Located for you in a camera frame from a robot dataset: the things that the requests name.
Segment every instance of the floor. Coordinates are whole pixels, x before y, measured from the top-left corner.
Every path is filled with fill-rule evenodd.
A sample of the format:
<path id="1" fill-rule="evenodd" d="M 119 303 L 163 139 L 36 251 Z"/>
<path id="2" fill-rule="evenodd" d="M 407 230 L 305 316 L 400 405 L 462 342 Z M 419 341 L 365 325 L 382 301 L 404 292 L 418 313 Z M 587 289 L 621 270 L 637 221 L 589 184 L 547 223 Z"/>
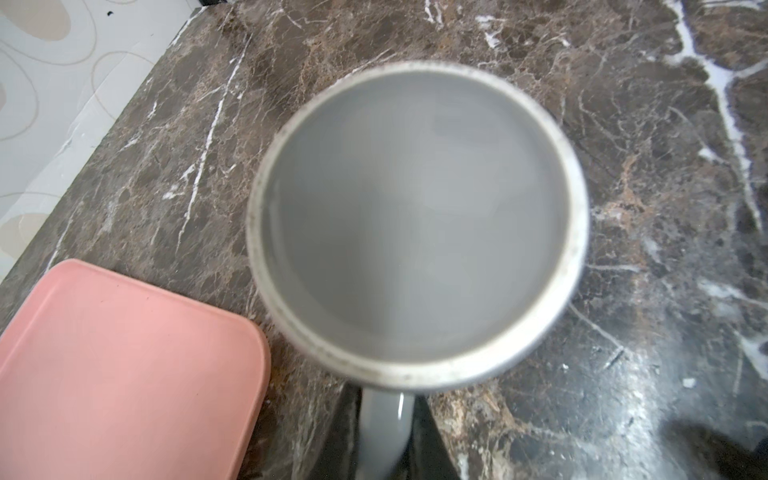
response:
<path id="1" fill-rule="evenodd" d="M 199 6 L 0 2 L 0 280 Z"/>

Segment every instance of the mug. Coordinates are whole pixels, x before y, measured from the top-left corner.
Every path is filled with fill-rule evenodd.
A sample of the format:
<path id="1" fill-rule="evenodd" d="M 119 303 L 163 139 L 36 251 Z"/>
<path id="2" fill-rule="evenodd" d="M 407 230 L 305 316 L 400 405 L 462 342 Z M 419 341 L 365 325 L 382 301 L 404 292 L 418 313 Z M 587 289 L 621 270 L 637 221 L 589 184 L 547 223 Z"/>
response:
<path id="1" fill-rule="evenodd" d="M 384 478 L 413 395 L 525 357 L 569 301 L 589 230 L 552 117 L 463 65 L 388 64 L 315 96 L 253 182 L 247 247 L 273 321 L 364 386 L 357 478 Z"/>

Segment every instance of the worn white rim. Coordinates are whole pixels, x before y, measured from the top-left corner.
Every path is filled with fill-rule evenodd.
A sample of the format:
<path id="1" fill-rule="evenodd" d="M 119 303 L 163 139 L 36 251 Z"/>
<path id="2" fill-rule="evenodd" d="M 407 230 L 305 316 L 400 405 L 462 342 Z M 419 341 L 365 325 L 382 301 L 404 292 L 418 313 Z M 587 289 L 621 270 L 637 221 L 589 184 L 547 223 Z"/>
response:
<path id="1" fill-rule="evenodd" d="M 286 141 L 317 108 L 330 98 L 365 81 L 387 75 L 429 71 L 479 81 L 523 107 L 552 142 L 568 189 L 568 225 L 560 258 L 545 288 L 523 315 L 488 342 L 467 352 L 432 362 L 386 362 L 345 351 L 308 328 L 276 288 L 266 263 L 260 225 L 267 185 Z M 536 101 L 506 81 L 475 68 L 437 61 L 406 61 L 383 65 L 344 78 L 302 106 L 277 132 L 259 165 L 250 193 L 246 239 L 251 270 L 273 321 L 302 353 L 328 370 L 357 382 L 386 389 L 430 391 L 487 378 L 514 365 L 533 350 L 554 325 L 573 293 L 589 237 L 587 188 L 581 166 L 568 139 Z"/>

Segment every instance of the gray mug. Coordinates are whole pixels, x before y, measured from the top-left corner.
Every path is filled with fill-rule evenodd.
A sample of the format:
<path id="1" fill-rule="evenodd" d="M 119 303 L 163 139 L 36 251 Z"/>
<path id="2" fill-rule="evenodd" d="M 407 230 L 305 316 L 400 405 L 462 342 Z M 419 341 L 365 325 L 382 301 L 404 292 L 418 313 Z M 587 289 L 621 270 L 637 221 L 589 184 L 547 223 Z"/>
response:
<path id="1" fill-rule="evenodd" d="M 357 478 L 385 478 L 413 394 L 525 357 L 581 272 L 588 199 L 550 115 L 493 75 L 409 61 L 343 79 L 276 134 L 247 245 L 273 321 L 365 386 Z"/>

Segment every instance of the black object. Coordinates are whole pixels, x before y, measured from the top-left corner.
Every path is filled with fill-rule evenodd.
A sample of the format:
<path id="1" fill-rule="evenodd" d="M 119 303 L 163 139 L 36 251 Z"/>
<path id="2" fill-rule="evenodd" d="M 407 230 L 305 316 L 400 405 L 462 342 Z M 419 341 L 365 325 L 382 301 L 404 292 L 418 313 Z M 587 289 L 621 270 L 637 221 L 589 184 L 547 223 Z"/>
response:
<path id="1" fill-rule="evenodd" d="M 345 384 L 333 412 L 323 448 L 307 480 L 354 480 L 357 466 L 357 420 L 362 390 Z M 411 439 L 392 478 L 407 480 L 458 480 L 448 451 L 440 438 L 429 404 L 416 396 Z"/>

